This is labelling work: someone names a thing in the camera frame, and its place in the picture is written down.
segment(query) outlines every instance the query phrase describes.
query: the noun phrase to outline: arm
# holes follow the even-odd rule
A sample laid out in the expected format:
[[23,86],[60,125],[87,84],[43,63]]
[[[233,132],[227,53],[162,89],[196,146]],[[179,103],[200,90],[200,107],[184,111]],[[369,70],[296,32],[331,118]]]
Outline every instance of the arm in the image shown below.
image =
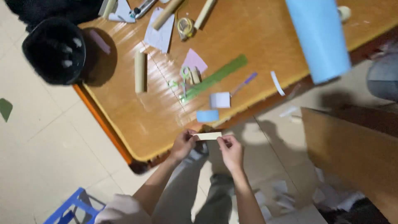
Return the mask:
[[234,136],[218,137],[222,159],[231,172],[238,202],[239,222],[245,224],[265,224],[260,207],[254,197],[247,176],[243,170],[243,148]]
[[192,136],[192,134],[196,134],[196,131],[185,130],[176,137],[170,156],[133,195],[148,215],[152,215],[174,169],[188,156],[191,149],[195,146],[198,137]]

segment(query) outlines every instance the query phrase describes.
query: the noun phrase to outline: light blue cylinder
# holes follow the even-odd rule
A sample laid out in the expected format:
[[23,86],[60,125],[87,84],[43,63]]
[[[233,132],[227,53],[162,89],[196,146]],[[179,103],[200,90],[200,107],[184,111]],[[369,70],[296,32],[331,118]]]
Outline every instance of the light blue cylinder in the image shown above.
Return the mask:
[[351,69],[343,28],[334,0],[286,0],[315,84]]

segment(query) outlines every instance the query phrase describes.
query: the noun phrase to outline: person's right hand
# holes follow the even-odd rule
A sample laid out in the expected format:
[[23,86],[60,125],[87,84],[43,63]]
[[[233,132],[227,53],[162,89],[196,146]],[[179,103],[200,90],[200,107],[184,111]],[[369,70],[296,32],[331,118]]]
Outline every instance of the person's right hand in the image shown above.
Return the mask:
[[231,174],[243,171],[243,147],[235,136],[218,137],[217,141],[220,145],[222,160]]

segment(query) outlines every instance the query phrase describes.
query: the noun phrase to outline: leg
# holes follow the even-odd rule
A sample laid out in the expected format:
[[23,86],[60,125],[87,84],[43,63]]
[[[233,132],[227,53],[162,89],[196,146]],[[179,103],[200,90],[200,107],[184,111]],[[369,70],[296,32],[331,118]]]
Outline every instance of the leg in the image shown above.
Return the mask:
[[153,212],[154,224],[192,223],[191,209],[196,197],[200,170],[206,160],[206,155],[192,150],[178,165]]
[[228,224],[232,210],[231,196],[234,194],[234,181],[228,175],[214,174],[210,182],[206,203],[196,215],[195,224]]

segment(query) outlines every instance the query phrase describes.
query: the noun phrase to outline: blue plastic stool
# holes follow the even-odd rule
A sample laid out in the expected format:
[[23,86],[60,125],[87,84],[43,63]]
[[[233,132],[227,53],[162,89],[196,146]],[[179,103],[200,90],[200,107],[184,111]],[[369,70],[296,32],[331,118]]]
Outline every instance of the blue plastic stool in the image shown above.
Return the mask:
[[81,193],[86,192],[83,188],[79,187],[75,193],[72,194],[62,205],[59,207],[43,224],[54,224],[54,222],[60,218],[58,224],[67,224],[74,218],[74,213],[69,211],[64,215],[64,213],[72,206],[84,210],[86,213],[90,214],[92,217],[87,224],[93,224],[96,216],[101,211],[94,209],[93,207],[87,205],[82,200],[79,199]]

